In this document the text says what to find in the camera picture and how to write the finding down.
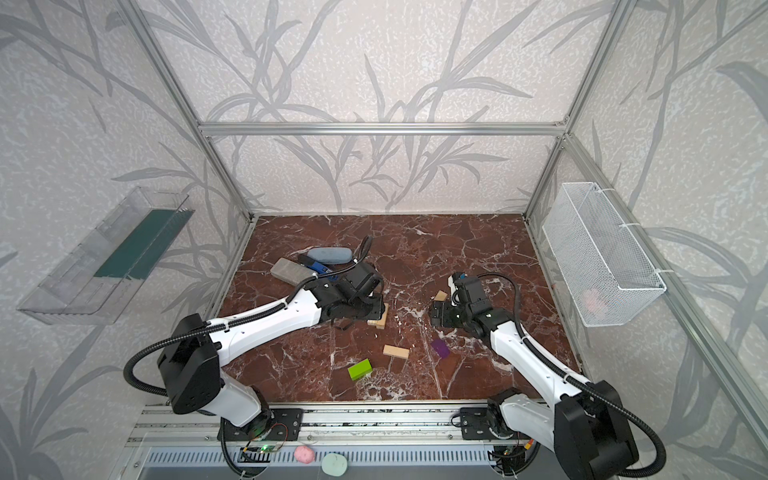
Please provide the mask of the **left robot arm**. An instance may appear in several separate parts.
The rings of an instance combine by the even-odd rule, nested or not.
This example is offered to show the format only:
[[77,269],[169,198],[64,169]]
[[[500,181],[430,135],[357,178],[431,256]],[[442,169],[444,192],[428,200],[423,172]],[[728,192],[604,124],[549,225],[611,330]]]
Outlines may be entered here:
[[274,416],[260,392],[223,371],[239,356],[293,331],[335,319],[379,320],[384,313],[377,288],[383,278],[365,262],[328,278],[310,277],[295,295],[240,314],[204,321],[183,319],[183,339],[163,348],[158,359],[166,396],[177,415],[205,411],[250,437],[262,434]]

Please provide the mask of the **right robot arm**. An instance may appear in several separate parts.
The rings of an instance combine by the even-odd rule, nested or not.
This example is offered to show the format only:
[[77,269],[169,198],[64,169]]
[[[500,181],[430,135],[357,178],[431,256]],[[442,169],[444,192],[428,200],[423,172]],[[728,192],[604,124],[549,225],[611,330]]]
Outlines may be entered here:
[[537,399],[508,389],[487,402],[481,426],[492,438],[526,436],[551,450],[571,479],[610,479],[635,464],[639,452],[620,399],[608,384],[590,394],[575,386],[584,376],[542,347],[525,329],[520,308],[493,306],[482,278],[457,272],[450,295],[433,303],[433,325],[462,329],[511,364],[535,389]]

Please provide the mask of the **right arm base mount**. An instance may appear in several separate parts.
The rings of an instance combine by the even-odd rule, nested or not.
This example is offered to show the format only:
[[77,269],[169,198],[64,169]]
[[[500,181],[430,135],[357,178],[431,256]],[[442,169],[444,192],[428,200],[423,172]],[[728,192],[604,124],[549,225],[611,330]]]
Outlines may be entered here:
[[451,426],[460,430],[465,441],[512,441],[527,442],[530,437],[513,431],[498,422],[499,415],[492,414],[489,407],[462,407],[449,420]]

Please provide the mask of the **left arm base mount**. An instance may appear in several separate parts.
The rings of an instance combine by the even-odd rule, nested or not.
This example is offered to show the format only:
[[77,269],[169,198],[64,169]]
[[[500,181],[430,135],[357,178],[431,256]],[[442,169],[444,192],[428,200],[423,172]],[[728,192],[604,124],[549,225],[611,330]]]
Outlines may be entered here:
[[267,420],[264,414],[257,418],[254,429],[251,425],[236,427],[224,420],[217,434],[218,440],[225,442],[259,441],[296,441],[302,426],[304,410],[301,408],[276,408]]

